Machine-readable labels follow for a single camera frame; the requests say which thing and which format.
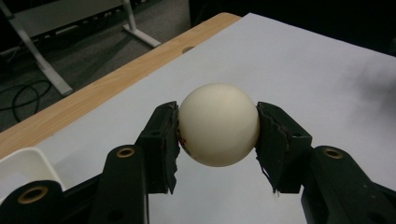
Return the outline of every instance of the black cable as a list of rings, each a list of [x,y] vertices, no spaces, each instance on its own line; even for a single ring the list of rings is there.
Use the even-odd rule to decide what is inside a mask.
[[[36,85],[36,84],[38,84],[38,83],[46,83],[46,84],[48,84],[48,87],[47,87],[42,93],[39,93],[39,91],[34,87],[34,85]],[[13,114],[13,116],[14,116],[14,119],[15,119],[17,122],[21,122],[21,119],[18,117],[18,114],[17,114],[17,109],[20,108],[20,107],[22,107],[22,106],[29,105],[29,104],[31,104],[31,103],[36,102],[34,114],[37,113],[37,112],[38,112],[38,107],[39,107],[39,104],[40,104],[40,98],[41,98],[42,96],[44,96],[44,95],[50,90],[51,86],[52,86],[52,85],[51,85],[51,83],[50,83],[49,81],[47,81],[47,80],[39,80],[39,81],[30,83],[30,84],[28,84],[28,85],[18,85],[18,86],[10,87],[10,88],[8,88],[8,89],[5,89],[5,90],[3,90],[3,91],[0,91],[0,94],[3,94],[4,92],[13,91],[13,90],[15,90],[15,89],[21,88],[21,89],[15,94],[15,96],[13,97],[11,106],[9,106],[9,107],[4,107],[4,108],[0,108],[0,112],[1,112],[1,111],[12,110],[12,114]],[[32,100],[29,100],[29,101],[27,101],[27,102],[24,102],[24,103],[21,103],[21,104],[18,104],[18,105],[17,105],[18,98],[19,98],[20,95],[21,95],[25,90],[27,90],[27,89],[31,89],[31,90],[35,93],[35,98],[32,99]]]

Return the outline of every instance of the white paper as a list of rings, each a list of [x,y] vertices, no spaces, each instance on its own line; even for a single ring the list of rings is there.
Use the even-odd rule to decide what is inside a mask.
[[[249,14],[49,137],[42,148],[67,187],[99,174],[112,148],[133,144],[157,105],[199,86],[234,84],[278,105],[339,147],[374,182],[396,189],[396,59]],[[210,168],[184,151],[174,195],[150,195],[151,223],[305,223],[301,195],[272,193],[254,150]]]

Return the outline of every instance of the table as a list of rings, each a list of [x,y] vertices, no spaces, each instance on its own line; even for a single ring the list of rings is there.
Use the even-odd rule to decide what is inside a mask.
[[[231,25],[181,57],[176,56],[182,49],[194,45],[157,51],[159,57],[174,52],[171,62],[145,55],[135,66],[118,70],[117,76],[110,74],[106,83],[94,83],[96,94],[113,97],[104,96],[93,110],[36,142],[65,186],[100,173],[107,152],[133,143],[155,106],[181,103],[193,89],[223,82],[238,86],[253,102],[282,107],[313,135],[313,147],[345,150],[374,182],[396,189],[396,59],[254,14],[231,17],[232,22],[220,23]],[[219,24],[211,22],[199,27],[218,29]],[[199,34],[201,28],[192,31]],[[143,72],[141,63],[148,71]],[[137,80],[131,76],[136,73],[138,82],[123,84]],[[112,86],[110,93],[107,85]],[[94,98],[80,97],[89,105]],[[39,122],[32,126],[33,133],[46,132]],[[174,195],[149,196],[152,223],[304,223],[301,195],[273,194],[254,151],[223,168],[203,166],[181,152],[177,166]]]
[[[240,18],[221,13],[0,133],[0,159],[32,147]]]

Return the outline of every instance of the floor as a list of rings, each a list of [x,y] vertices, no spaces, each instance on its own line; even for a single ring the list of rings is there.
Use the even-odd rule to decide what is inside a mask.
[[[162,43],[191,28],[188,0],[146,1],[136,7],[134,18],[139,30]],[[152,50],[123,31],[125,23],[125,13],[120,10],[62,34],[40,38],[35,44],[64,80],[78,91]],[[0,132],[63,99],[23,44],[2,57],[8,69],[0,73]]]

